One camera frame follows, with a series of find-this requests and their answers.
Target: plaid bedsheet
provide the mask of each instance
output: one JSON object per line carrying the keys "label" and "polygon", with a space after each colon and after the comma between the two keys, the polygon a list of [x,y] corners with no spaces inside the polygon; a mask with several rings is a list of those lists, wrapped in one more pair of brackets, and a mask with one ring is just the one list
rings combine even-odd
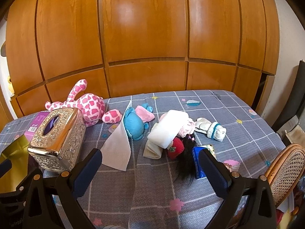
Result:
{"label": "plaid bedsheet", "polygon": [[[243,177],[256,178],[263,174],[278,153],[284,149],[277,134],[258,115],[249,113],[247,106],[234,93],[222,90],[196,90],[161,92],[105,99],[106,110],[124,112],[128,103],[132,106],[147,102],[153,107],[155,119],[149,123],[145,137],[130,141],[132,154],[127,171],[119,171],[101,165],[85,195],[78,199],[80,205],[97,228],[105,225],[121,225],[125,228],[204,228],[219,208],[218,198],[206,178],[188,181],[177,179],[176,162],[167,158],[143,157],[147,135],[163,113],[170,109],[185,111],[194,121],[199,117],[218,121],[227,129],[223,142],[208,139],[196,133],[198,145],[213,144],[218,161],[239,161]],[[187,101],[197,101],[190,106]],[[8,123],[0,133],[0,152],[19,134],[22,135],[36,114]],[[81,149],[80,159],[93,148],[100,149],[109,137],[110,124],[101,121],[89,127]],[[55,199],[66,228],[71,225],[60,201]],[[181,205],[175,210],[175,204]]]}

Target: ornate tissue box cover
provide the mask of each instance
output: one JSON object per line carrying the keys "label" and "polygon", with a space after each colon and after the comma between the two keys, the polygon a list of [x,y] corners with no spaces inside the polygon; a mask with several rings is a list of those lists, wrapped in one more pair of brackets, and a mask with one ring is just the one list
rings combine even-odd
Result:
{"label": "ornate tissue box cover", "polygon": [[[55,121],[54,127],[45,132],[51,121]],[[44,169],[70,171],[77,162],[85,130],[77,108],[53,110],[35,132],[28,147],[29,154]]]}

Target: purple box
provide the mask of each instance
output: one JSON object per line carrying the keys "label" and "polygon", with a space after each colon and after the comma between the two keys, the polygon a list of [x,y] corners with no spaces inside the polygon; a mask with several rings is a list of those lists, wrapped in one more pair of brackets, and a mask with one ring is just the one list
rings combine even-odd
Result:
{"label": "purple box", "polygon": [[50,113],[49,111],[41,111],[32,120],[30,124],[30,128],[24,133],[25,137],[29,142],[31,142],[37,128],[41,125],[41,123],[45,120],[45,118],[49,115],[49,113]]}

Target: screw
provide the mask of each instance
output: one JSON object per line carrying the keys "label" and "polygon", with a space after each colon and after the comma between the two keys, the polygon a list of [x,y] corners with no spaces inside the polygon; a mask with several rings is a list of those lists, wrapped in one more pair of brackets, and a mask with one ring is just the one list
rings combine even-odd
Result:
{"label": "screw", "polygon": [[39,180],[39,178],[40,178],[40,175],[38,175],[38,174],[37,174],[37,175],[34,175],[34,180],[35,180],[35,181]]}
{"label": "screw", "polygon": [[63,172],[61,173],[61,176],[62,176],[62,177],[67,177],[69,174],[70,174],[69,171],[63,171]]}
{"label": "screw", "polygon": [[266,181],[266,180],[267,180],[267,177],[265,177],[264,175],[261,175],[261,176],[260,176],[260,179],[261,179],[262,181]]}
{"label": "screw", "polygon": [[231,174],[232,174],[232,177],[235,177],[235,178],[240,176],[239,173],[236,171],[233,171]]}

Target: white towel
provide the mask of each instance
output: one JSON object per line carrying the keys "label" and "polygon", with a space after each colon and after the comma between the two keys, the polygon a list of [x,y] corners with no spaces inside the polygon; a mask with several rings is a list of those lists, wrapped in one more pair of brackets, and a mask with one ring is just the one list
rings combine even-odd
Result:
{"label": "white towel", "polygon": [[166,149],[186,123],[189,115],[186,112],[169,110],[162,121],[147,136],[152,143]]}
{"label": "white towel", "polygon": [[[158,123],[155,123],[151,129],[154,130],[157,127]],[[157,146],[149,139],[146,142],[145,149],[143,152],[143,157],[151,158],[151,159],[159,159],[161,158],[163,148]]]}

